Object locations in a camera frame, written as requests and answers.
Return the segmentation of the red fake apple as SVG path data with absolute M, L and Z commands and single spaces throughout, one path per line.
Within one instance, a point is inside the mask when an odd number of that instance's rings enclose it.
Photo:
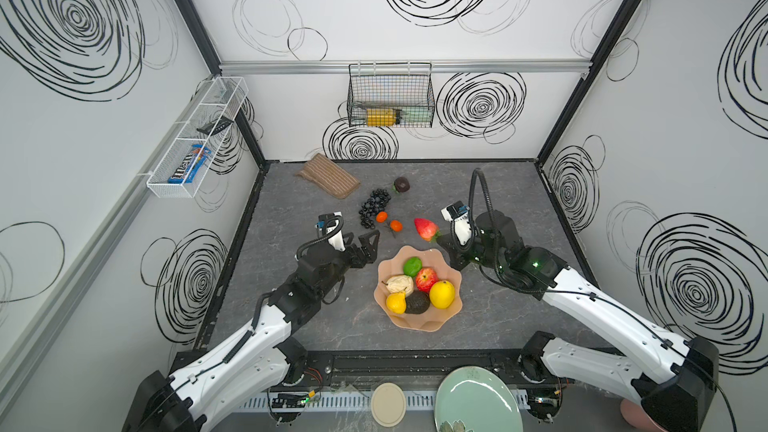
M 424 293 L 428 293 L 438 281 L 439 277 L 431 267 L 423 267 L 414 278 L 416 288 Z

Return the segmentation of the pink wavy fruit bowl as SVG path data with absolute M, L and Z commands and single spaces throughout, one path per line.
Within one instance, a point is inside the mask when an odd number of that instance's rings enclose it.
M 426 312 L 414 315 L 405 313 L 394 314 L 386 308 L 386 298 L 389 293 L 382 282 L 391 276 L 402 275 L 403 263 L 410 257 L 420 257 L 423 262 L 423 267 L 433 268 L 439 277 L 439 281 L 448 280 L 455 286 L 456 297 L 453 304 L 448 309 L 440 310 L 431 305 Z M 439 250 L 418 250 L 412 246 L 406 245 L 403 246 L 393 258 L 382 260 L 378 265 L 378 279 L 373 296 L 376 303 L 387 314 L 394 325 L 404 329 L 435 332 L 462 310 L 463 302 L 460 297 L 461 284 L 461 273 L 448 265 Z

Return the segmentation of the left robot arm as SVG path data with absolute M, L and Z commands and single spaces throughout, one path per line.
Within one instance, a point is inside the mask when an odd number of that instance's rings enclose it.
M 211 431 L 247 399 L 283 382 L 300 381 L 306 349 L 293 334 L 341 290 L 351 269 L 377 259 L 380 233 L 343 230 L 339 213 L 319 216 L 317 238 L 298 247 L 296 269 L 262 294 L 252 319 L 186 366 L 155 371 L 138 386 L 126 431 Z

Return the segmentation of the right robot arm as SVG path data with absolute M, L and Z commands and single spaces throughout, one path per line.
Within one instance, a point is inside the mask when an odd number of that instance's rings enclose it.
M 554 253 L 526 245 L 514 221 L 496 210 L 475 217 L 455 202 L 441 214 L 450 230 L 437 242 L 453 268 L 474 263 L 490 282 L 559 309 L 616 349 L 538 331 L 517 359 L 526 380 L 574 379 L 637 404 L 665 431 L 702 429 L 718 391 L 719 354 L 711 342 L 686 339 L 627 309 Z

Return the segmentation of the green fake lime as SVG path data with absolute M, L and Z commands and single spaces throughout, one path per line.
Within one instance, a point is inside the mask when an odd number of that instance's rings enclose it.
M 408 258 L 402 266 L 403 274 L 415 278 L 423 268 L 423 262 L 420 257 Z

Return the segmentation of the small yellow fake lemon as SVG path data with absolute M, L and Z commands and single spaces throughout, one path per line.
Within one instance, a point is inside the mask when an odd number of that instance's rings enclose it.
M 394 314 L 404 314 L 407 310 L 405 292 L 390 293 L 386 298 L 386 308 Z

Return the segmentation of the dark fake avocado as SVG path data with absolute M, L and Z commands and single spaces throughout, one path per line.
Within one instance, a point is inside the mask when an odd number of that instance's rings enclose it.
M 431 306 L 429 295 L 421 290 L 415 290 L 405 298 L 405 314 L 422 314 Z

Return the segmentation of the large yellow fake lemon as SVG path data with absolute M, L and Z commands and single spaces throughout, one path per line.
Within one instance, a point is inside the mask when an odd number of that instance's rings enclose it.
M 448 309 L 456 297 L 455 286 L 448 280 L 436 282 L 429 290 L 431 305 L 437 309 Z

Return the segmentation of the beige fake pear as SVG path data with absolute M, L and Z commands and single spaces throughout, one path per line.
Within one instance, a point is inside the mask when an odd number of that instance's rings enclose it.
M 406 297 L 411 295 L 415 289 L 413 278 L 405 274 L 391 276 L 384 280 L 382 284 L 389 294 L 402 293 Z

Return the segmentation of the red fake strawberry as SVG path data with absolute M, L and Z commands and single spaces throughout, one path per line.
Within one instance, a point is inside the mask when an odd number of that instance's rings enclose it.
M 418 235 L 427 242 L 435 242 L 440 236 L 441 231 L 438 225 L 425 218 L 415 218 L 414 227 Z

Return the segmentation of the dark brown fake fig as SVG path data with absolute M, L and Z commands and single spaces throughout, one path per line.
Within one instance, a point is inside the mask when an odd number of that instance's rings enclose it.
M 409 191 L 411 188 L 410 182 L 405 177 L 397 177 L 393 182 L 393 189 L 398 193 L 402 194 L 407 191 Z

